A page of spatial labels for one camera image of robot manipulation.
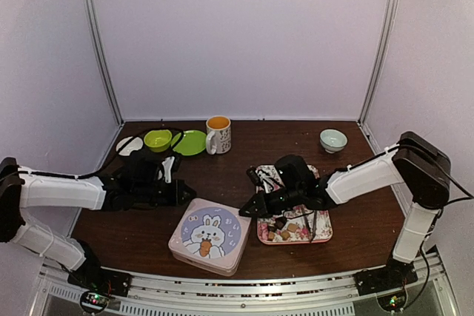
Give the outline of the pink bunny tin lid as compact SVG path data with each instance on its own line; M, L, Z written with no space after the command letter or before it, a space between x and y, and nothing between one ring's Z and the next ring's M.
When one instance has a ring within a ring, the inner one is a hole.
M191 200L168 242L171 253L220 258L243 255L252 219L238 209L202 198Z

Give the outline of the metal tongs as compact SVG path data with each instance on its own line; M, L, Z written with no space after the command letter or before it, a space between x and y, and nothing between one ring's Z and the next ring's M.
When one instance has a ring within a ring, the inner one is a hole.
M302 209L301 214L304 222L304 237L309 243L312 243L316 238L318 213L317 211L307 210L304 208Z

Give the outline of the pink tin box with dividers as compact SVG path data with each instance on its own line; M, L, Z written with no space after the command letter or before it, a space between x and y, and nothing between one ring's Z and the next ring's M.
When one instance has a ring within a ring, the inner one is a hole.
M200 255L180 254L175 252L173 252L172 255L175 259L183 263L225 277L233 276L241 261L241 255L234 253L220 258L203 258Z

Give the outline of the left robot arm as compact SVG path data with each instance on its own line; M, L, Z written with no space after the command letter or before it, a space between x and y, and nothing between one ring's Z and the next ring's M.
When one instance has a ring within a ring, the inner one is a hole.
M49 206L115 212L138 205L182 206L197 193L173 177L180 163L175 155L159 160L136 152L114 172L67 175L21 167L15 158L7 157L1 161L1 242L17 243L77 270L90 289L100 289L107 275L85 243L60 235L25 210Z

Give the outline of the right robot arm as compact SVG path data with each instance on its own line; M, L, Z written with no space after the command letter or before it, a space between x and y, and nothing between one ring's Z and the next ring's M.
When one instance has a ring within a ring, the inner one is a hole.
M407 131L382 152L360 163L316 176L300 155L285 155L274 165L282 186L256 192L238 211L241 217L269 218L304 206L329 211L358 198L392 192L404 185L412 203L394 241L391 262L380 271L384 286L393 288L408 275L436 215L450 198L452 163L447 153L420 135Z

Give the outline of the tan Sweet chocolate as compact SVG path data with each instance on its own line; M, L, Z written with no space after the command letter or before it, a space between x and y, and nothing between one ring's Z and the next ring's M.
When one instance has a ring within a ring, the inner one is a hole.
M297 230L297 228L298 228L298 226L297 226L296 224L290 223L290 224L288 225L288 227L287 227L287 230L288 230L289 232L295 232L295 231Z

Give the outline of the green plate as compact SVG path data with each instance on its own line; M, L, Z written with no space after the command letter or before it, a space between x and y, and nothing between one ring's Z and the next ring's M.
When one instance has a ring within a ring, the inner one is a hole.
M206 150L207 134L200 130L186 130L176 134L170 146L183 156L198 155Z

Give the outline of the green bowl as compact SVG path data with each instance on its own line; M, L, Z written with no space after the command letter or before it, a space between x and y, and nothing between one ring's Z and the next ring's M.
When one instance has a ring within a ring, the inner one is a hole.
M151 152L164 152L170 147L173 134L169 130L151 130L144 137L144 144Z

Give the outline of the white mug with orange inside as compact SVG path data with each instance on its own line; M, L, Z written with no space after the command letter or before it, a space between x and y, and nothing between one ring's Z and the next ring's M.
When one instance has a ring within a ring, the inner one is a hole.
M210 155L222 155L230 151L231 120L226 116L214 116L206 121L206 151Z

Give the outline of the white black bowl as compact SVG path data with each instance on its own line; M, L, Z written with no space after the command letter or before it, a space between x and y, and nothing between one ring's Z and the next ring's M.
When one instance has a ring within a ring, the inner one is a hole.
M116 152L121 157L128 157L133 152L143 148L144 142L140 137L132 138L131 136L121 139L116 145Z

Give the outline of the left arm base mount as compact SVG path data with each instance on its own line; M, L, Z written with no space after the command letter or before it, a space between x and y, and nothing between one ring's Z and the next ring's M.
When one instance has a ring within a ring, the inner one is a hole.
M84 241L79 241L84 250L85 261L77 270L63 270L68 274L67 282L85 289L79 298L79 306L86 315L103 312L115 296L126 297L130 289L131 274L104 269L96 254Z

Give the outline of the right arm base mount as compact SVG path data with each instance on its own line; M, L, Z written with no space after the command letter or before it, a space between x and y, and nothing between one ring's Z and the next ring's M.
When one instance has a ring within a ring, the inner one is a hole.
M385 266L361 270L353 277L358 294L375 295L378 305L386 312L400 312L408 301L406 286L418 280L413 263L396 260Z

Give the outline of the left aluminium frame post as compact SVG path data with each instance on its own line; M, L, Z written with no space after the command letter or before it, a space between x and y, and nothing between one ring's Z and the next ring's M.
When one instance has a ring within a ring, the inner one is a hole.
M113 88L113 83L110 77L110 71L107 64L106 54L104 51L104 45L101 38L101 33L99 29L99 20L97 18L96 7L94 0L84 0L85 12L88 22L88 27L90 30L91 42L94 55L96 57L96 63L99 69L99 75L102 84L104 85L104 91L110 109L112 111L115 123L117 125L122 125L124 119L119 108L118 99L116 97L115 90Z

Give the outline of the aluminium frame post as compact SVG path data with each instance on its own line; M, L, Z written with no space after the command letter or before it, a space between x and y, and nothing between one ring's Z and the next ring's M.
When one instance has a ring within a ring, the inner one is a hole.
M390 36L393 31L393 25L395 23L395 17L398 10L399 0L387 0L384 11L384 19L382 22L381 33L378 41L377 50L375 53L375 61L373 64L370 82L365 95L364 103L361 108L361 113L358 119L358 123L364 126L369 116L370 108L375 98L375 92L378 83L381 78L384 61L387 55Z
M102 84L104 85L104 91L110 109L112 111L115 123L117 125L122 125L124 119L119 108L118 99L116 97L115 90L113 88L113 83L110 77L110 71L107 64L106 54L104 51L104 45L101 38L101 33L99 29L99 20L97 18L96 7L94 0L84 0L85 12L88 22L88 27L90 30L91 42L94 55L96 57L96 63L99 69L99 75Z

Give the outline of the right aluminium frame post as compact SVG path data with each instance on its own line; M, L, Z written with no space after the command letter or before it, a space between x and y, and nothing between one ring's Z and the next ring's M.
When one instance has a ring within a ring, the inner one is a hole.
M390 36L393 31L393 25L395 23L395 17L398 10L399 0L387 0L384 11L384 19L382 22L381 33L378 41L377 50L375 53L375 61L373 64L370 82L365 95L364 103L361 108L361 113L358 119L358 123L364 126L369 116L370 108L375 98L375 92L378 83L381 78L384 61L387 55Z

